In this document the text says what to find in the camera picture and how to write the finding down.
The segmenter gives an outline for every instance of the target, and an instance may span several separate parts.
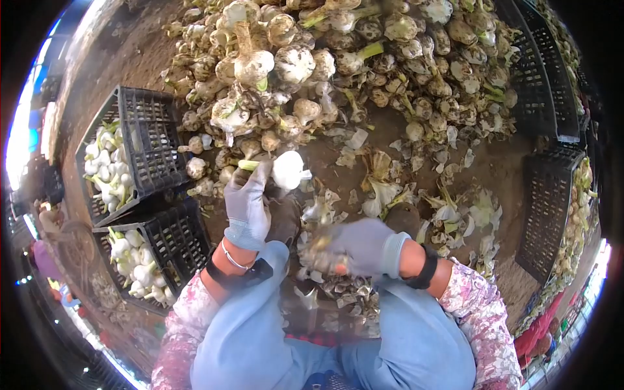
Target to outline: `silver bracelet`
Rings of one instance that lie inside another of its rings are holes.
[[[221,240],[221,248],[225,252],[225,256],[228,258],[228,260],[230,260],[230,263],[234,264],[236,267],[240,268],[241,270],[245,270],[245,271],[249,270],[248,267],[242,266],[242,265],[240,265],[240,264],[238,264],[237,262],[234,261],[232,256],[230,256],[230,252],[228,252],[228,250],[225,249],[225,244],[223,244],[223,240]]]

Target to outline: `black wristband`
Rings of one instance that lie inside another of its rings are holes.
[[[421,246],[425,249],[425,264],[417,277],[407,279],[407,285],[416,290],[426,290],[431,286],[431,279],[436,274],[437,259],[439,258],[437,251],[425,245]]]
[[[255,286],[273,276],[273,268],[265,259],[259,258],[243,275],[226,275],[212,262],[212,256],[206,263],[206,272],[221,287],[234,292]]]

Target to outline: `gray glove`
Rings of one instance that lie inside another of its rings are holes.
[[[265,247],[271,215],[265,210],[262,194],[272,168],[271,160],[262,161],[251,176],[238,168],[223,190],[225,210],[230,219],[225,237],[241,249],[260,251]]]
[[[349,256],[347,269],[353,276],[388,275],[399,278],[399,260],[401,248],[407,233],[396,234],[381,220],[364,218],[362,220],[336,225],[329,234],[331,243],[326,251],[346,253]]]

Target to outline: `wrist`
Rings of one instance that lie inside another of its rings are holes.
[[[261,234],[248,222],[236,218],[230,218],[230,226],[225,229],[224,235],[230,243],[241,249],[258,252],[265,247],[266,232]]]
[[[257,251],[241,249],[232,244],[225,237],[223,238],[222,243],[225,246],[225,249],[230,253],[230,256],[232,256],[234,261],[239,265],[249,268],[255,262],[256,256],[258,255]],[[227,258],[225,252],[223,251],[222,243],[219,243],[217,249],[212,254],[212,263],[226,275],[244,275],[245,270],[235,266]],[[230,293],[224,289],[222,285],[215,281],[205,268],[200,272],[200,279],[210,296],[219,302],[219,304],[223,304],[227,300]]]
[[[414,240],[405,240],[401,248],[399,275],[403,279],[415,278],[420,275],[425,264],[425,249]]]
[[[244,275],[245,270],[232,264],[223,251],[223,246],[225,246],[225,249],[238,265],[246,268],[251,267],[258,256],[258,251],[239,248],[226,237],[223,237],[222,242],[217,245],[217,249],[212,255],[212,262],[215,267],[226,275]]]

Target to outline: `purple clothing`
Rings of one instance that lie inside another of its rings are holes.
[[[32,244],[32,252],[35,255],[37,269],[39,270],[39,273],[46,278],[62,280],[63,275],[59,271],[48,251],[54,252],[55,255],[58,255],[56,249],[43,240],[35,241],[35,243]]]

